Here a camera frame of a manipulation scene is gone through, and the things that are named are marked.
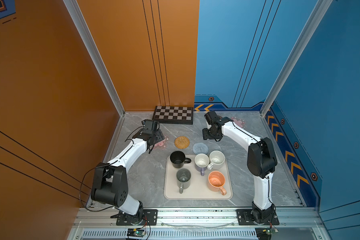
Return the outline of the pink flower coaster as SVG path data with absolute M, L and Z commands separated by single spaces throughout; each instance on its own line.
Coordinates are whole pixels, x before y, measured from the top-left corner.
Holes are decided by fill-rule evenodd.
M 239 126 L 240 128 L 242 128 L 242 129 L 245 129 L 245 128 L 246 128 L 246 122 L 245 122 L 245 120 L 240 119 L 240 118 L 236 118 L 236 117 L 232 117 L 231 119 L 232 119 L 232 121 L 233 121 L 237 126 Z
M 165 149 L 167 147 L 167 143 L 170 140 L 168 136 L 164 136 L 164 139 L 155 144 L 154 149 Z

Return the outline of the blue woven round coaster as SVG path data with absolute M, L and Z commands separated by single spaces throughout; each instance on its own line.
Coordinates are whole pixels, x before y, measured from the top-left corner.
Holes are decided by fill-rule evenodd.
M 195 143 L 193 145 L 193 152 L 195 155 L 198 155 L 198 154 L 207 155 L 209 152 L 209 147 L 204 143 Z

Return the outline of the woven rattan round coaster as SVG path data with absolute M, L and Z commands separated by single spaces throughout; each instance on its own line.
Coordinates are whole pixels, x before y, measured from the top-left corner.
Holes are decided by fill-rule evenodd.
M 178 149 L 186 149 L 190 145 L 190 140 L 185 136 L 180 136 L 175 139 L 174 144 Z

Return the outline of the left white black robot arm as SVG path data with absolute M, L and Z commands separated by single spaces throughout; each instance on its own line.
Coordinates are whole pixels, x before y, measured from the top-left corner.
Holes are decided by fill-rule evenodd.
M 144 215 L 143 203 L 129 195 L 127 173 L 136 160 L 145 152 L 151 152 L 162 138 L 158 121 L 143 120 L 141 129 L 128 139 L 124 150 L 106 164 L 95 167 L 91 199 L 117 208 L 127 221 L 139 224 Z

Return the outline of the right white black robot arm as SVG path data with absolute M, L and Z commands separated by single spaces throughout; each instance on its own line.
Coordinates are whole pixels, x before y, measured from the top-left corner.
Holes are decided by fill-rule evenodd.
M 247 167 L 254 176 L 254 199 L 252 210 L 243 215 L 257 225 L 280 224 L 276 206 L 272 200 L 272 178 L 278 164 L 273 142 L 270 138 L 260 138 L 240 128 L 228 117 L 221 117 L 215 111 L 205 114 L 208 128 L 203 129 L 204 140 L 219 142 L 224 136 L 234 140 L 247 152 Z

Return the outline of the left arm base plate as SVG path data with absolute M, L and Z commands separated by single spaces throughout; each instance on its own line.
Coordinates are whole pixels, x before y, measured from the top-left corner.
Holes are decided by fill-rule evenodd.
M 143 226 L 146 221 L 148 225 L 156 226 L 158 220 L 158 210 L 156 209 L 143 209 L 142 212 L 137 213 L 135 216 L 127 215 L 125 213 L 119 214 L 117 218 L 117 226 Z

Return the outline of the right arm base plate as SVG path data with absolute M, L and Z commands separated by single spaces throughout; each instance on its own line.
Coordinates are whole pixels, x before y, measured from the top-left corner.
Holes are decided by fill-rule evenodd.
M 280 224 L 276 213 L 263 217 L 260 222 L 256 222 L 255 217 L 252 214 L 252 209 L 237 209 L 236 214 L 240 226 L 278 226 Z

